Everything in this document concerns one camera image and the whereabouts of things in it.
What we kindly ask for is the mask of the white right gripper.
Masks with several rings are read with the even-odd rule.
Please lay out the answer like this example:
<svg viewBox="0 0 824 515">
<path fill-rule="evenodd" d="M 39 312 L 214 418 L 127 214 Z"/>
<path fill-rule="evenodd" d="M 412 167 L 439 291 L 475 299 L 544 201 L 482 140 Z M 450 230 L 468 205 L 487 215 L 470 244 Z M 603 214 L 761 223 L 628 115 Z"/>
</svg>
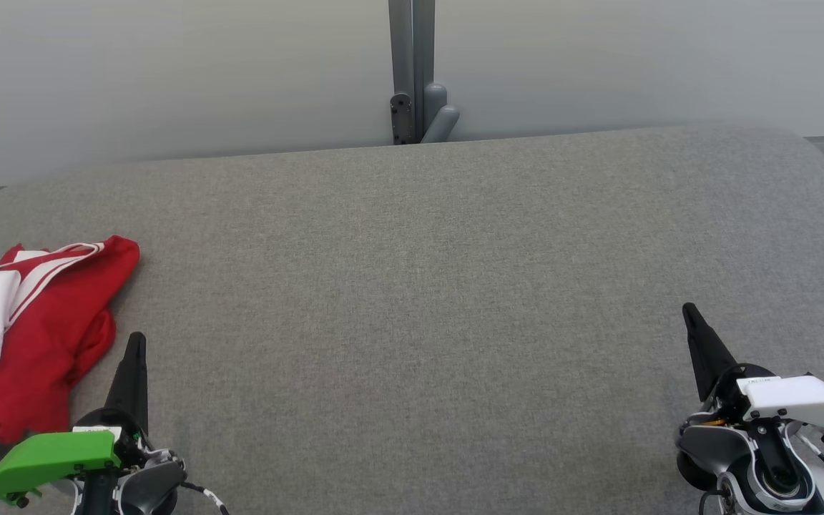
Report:
<svg viewBox="0 0 824 515">
<path fill-rule="evenodd" d="M 810 373 L 780 377 L 762 366 L 736 365 L 695 304 L 683 304 L 682 317 L 697 397 L 705 413 L 714 413 L 729 425 L 794 421 L 824 429 L 823 379 Z"/>
</svg>

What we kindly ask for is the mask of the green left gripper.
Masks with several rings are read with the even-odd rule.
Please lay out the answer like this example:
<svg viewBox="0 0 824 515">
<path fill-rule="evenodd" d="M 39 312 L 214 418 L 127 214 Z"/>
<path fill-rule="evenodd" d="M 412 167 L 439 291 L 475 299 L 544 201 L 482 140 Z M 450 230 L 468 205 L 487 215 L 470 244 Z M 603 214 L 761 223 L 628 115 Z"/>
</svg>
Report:
<svg viewBox="0 0 824 515">
<path fill-rule="evenodd" d="M 104 407 L 84 415 L 71 431 L 40 433 L 12 446 L 0 458 L 0 499 L 15 502 L 55 480 L 141 464 L 148 429 L 144 333 L 129 335 Z"/>
</svg>

